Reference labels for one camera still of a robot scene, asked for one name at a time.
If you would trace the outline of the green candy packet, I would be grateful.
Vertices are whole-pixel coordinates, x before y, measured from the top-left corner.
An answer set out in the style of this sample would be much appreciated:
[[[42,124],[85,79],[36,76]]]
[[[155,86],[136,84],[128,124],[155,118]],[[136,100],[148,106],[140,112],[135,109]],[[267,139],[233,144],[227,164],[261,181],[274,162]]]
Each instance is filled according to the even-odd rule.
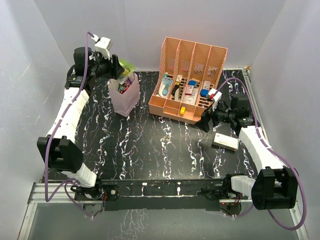
[[[123,73],[121,74],[122,76],[128,77],[131,73],[133,73],[136,70],[136,67],[133,64],[122,58],[119,60],[119,63],[124,69]]]

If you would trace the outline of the purple M&M's packet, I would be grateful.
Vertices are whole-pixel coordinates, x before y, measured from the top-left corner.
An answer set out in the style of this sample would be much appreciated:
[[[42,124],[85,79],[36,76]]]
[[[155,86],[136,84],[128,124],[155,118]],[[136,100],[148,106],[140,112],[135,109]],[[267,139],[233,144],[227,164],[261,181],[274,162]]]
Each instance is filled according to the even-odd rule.
[[[123,84],[120,84],[118,87],[118,92],[120,94],[123,94],[128,90],[128,88],[131,86],[131,81],[129,78],[126,78]]]

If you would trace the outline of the pale pink paper bag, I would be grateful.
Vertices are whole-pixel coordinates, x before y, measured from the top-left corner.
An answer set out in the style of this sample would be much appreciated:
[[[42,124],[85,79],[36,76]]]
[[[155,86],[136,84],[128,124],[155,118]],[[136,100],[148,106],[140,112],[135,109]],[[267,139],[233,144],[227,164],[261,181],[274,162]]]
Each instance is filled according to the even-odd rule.
[[[128,79],[131,85],[124,93],[118,92],[119,83],[117,80],[110,79],[108,84],[108,91],[114,111],[125,117],[130,114],[140,100],[140,85],[137,74],[135,72],[131,73]]]

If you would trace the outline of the pink candy packet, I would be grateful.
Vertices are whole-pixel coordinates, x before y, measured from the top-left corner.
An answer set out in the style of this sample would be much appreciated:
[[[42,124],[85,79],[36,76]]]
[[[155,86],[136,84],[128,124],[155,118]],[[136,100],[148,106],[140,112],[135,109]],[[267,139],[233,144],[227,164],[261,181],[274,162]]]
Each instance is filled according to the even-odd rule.
[[[127,76],[120,76],[117,81],[120,85],[123,85],[127,82],[128,77]]]

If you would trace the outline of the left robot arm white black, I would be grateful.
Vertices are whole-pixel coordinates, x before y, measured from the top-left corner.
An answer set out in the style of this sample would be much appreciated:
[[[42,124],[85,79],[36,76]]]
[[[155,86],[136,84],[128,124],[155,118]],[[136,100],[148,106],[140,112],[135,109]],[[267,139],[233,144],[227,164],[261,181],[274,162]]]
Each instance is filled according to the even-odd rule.
[[[37,140],[43,159],[44,182],[49,171],[67,176],[71,190],[79,195],[97,200],[103,195],[101,180],[84,163],[84,154],[75,144],[77,125],[87,104],[95,81],[100,77],[118,78],[124,72],[118,56],[110,54],[109,47],[95,46],[95,50],[78,47],[73,52],[74,65],[68,70],[63,100],[57,117],[46,134]]]

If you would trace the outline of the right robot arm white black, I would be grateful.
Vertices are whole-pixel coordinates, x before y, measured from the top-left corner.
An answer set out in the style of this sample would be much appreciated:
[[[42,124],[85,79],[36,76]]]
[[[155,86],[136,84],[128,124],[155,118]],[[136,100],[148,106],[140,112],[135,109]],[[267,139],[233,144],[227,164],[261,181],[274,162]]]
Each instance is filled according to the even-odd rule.
[[[209,93],[212,104],[201,114],[196,126],[205,132],[210,130],[209,122],[229,124],[237,137],[215,134],[213,143],[217,146],[238,149],[239,143],[247,148],[258,172],[256,178],[243,173],[229,173],[223,179],[220,191],[228,198],[243,195],[252,199],[257,210],[292,209],[296,204],[298,181],[293,170],[274,156],[271,146],[256,127],[250,99],[246,94],[233,94],[231,105],[221,100],[221,93]]]

